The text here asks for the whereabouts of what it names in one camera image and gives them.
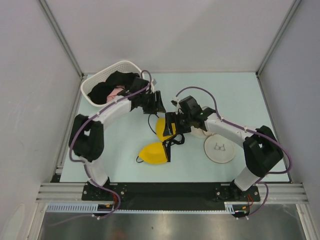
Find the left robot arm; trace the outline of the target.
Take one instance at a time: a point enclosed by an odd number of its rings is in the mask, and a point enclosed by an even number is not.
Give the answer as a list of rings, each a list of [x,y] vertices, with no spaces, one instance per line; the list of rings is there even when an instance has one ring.
[[[100,200],[110,196],[111,188],[106,184],[109,176],[100,157],[105,147],[105,130],[123,115],[136,108],[144,114],[165,113],[161,92],[155,90],[154,79],[136,77],[127,90],[119,92],[105,107],[92,115],[78,114],[73,121],[69,139],[69,159],[81,163],[88,181],[94,185],[93,194]]]

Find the yellow bra with black straps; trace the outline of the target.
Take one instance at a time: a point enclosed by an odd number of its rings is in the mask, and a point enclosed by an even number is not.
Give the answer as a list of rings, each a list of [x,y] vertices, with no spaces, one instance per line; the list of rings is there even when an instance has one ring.
[[[152,165],[160,165],[169,163],[171,161],[171,148],[172,146],[180,146],[185,143],[185,136],[183,134],[176,133],[176,127],[172,124],[173,134],[164,136],[165,131],[165,119],[157,117],[155,128],[151,127],[150,118],[148,116],[147,123],[152,132],[157,136],[158,141],[150,143],[139,152],[136,162],[137,163],[148,163]]]

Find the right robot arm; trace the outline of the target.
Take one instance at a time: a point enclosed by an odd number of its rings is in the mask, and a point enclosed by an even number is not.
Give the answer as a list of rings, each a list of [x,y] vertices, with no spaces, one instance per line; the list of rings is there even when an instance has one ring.
[[[263,125],[254,130],[224,119],[218,108],[201,107],[196,99],[187,96],[174,98],[171,103],[175,111],[165,113],[164,136],[178,135],[198,128],[218,134],[243,149],[245,167],[231,182],[231,196],[242,201],[249,194],[249,188],[270,173],[284,157],[284,151],[276,141],[272,130]]]

